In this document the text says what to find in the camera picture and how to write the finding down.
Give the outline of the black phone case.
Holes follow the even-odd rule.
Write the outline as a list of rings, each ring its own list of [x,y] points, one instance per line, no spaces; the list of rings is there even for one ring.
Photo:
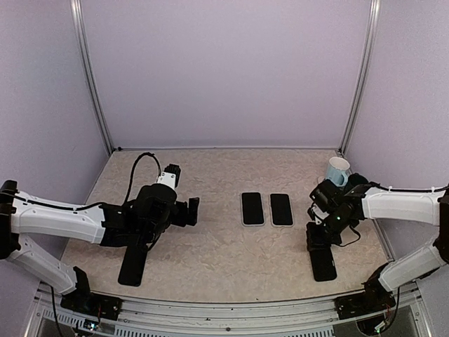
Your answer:
[[[316,282],[328,282],[337,278],[337,271],[330,248],[310,251],[309,256]]]

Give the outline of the black phone dark frame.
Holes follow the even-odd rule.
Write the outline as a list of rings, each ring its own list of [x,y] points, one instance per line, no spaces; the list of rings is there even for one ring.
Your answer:
[[[146,246],[128,246],[126,248],[118,283],[134,287],[141,285],[147,253]]]

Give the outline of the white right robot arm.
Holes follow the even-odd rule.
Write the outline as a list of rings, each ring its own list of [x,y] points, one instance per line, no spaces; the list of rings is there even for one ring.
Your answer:
[[[319,183],[309,195],[307,250],[327,251],[342,243],[341,234],[366,219],[393,219],[427,223],[439,228],[438,236],[375,272],[365,283],[359,306],[372,312],[392,292],[448,264],[448,188],[427,190],[394,189],[353,176],[357,184],[338,187],[331,180]]]

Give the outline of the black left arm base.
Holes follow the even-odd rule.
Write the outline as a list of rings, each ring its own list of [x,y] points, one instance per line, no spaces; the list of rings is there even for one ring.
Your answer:
[[[122,300],[91,291],[87,274],[79,267],[73,267],[76,282],[73,291],[62,295],[60,306],[74,312],[116,321],[121,311]]]

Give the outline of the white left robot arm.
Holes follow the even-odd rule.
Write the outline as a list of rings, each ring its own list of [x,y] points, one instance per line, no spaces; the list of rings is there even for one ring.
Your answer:
[[[89,244],[125,248],[118,282],[139,286],[148,252],[171,226],[196,225],[200,199],[179,201],[180,167],[170,164],[155,183],[140,188],[120,205],[57,203],[17,189],[14,180],[1,186],[1,259],[22,267],[58,293],[69,295],[83,312],[98,306],[86,273],[62,263],[31,240],[31,234],[78,239]]]

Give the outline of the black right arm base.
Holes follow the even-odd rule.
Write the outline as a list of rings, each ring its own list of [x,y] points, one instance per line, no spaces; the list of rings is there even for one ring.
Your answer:
[[[363,291],[352,295],[339,296],[335,307],[339,319],[349,319],[394,307],[396,301],[392,291],[386,290],[379,281],[380,273],[387,264],[376,269],[363,283]]]

